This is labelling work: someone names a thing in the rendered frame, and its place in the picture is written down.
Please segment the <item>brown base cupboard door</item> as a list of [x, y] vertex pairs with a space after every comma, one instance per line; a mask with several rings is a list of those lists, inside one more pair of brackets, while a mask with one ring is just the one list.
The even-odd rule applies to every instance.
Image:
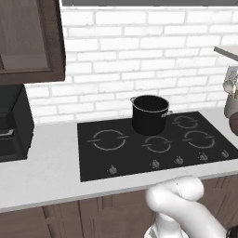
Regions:
[[104, 196], [102, 208], [102, 238], [143, 238], [153, 222], [145, 191]]
[[43, 207], [51, 238], [98, 238], [96, 215], [101, 200], [91, 198]]
[[45, 215], [40, 207], [0, 213], [0, 238], [45, 238]]
[[238, 175], [204, 179], [205, 194], [199, 200], [228, 229], [238, 225]]

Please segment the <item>grey range hood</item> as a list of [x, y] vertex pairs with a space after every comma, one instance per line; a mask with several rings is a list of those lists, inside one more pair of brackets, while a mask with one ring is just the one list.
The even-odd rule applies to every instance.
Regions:
[[238, 0], [61, 0], [64, 7], [238, 7]]

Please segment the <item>black coffee machine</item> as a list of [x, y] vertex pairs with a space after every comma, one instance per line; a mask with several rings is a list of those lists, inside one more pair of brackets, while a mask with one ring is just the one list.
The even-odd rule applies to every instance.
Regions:
[[26, 160], [33, 130], [25, 85], [0, 86], [0, 163]]

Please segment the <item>pale wall shelf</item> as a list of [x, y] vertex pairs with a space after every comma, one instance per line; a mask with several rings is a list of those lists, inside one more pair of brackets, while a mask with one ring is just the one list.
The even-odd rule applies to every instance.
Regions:
[[238, 61], [238, 46], [215, 46], [214, 51], [232, 60]]

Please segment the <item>black glass hob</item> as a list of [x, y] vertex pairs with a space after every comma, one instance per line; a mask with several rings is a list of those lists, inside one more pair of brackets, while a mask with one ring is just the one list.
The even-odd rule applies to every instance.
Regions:
[[[199, 112], [168, 116], [165, 130], [146, 137], [134, 131], [131, 120], [117, 119], [77, 125], [80, 179], [91, 181], [202, 165], [238, 158], [238, 148], [231, 144]], [[221, 155], [226, 150], [229, 158]], [[204, 152], [208, 160], [202, 161]], [[183, 164], [175, 160], [180, 156]], [[160, 163], [152, 167], [152, 161]], [[116, 174], [109, 169], [113, 165]]]

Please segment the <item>dark brown wall cupboard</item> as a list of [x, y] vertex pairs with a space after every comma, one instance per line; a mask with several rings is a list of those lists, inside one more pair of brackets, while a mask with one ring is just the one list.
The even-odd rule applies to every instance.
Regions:
[[0, 85], [60, 82], [66, 55], [59, 0], [0, 0]]

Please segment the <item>black cooking pot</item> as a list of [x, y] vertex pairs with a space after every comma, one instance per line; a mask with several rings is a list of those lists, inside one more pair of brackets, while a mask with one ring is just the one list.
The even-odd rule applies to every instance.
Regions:
[[169, 102], [159, 96], [142, 95], [132, 97], [132, 127], [144, 136], [156, 136], [165, 129], [166, 117], [173, 112]]

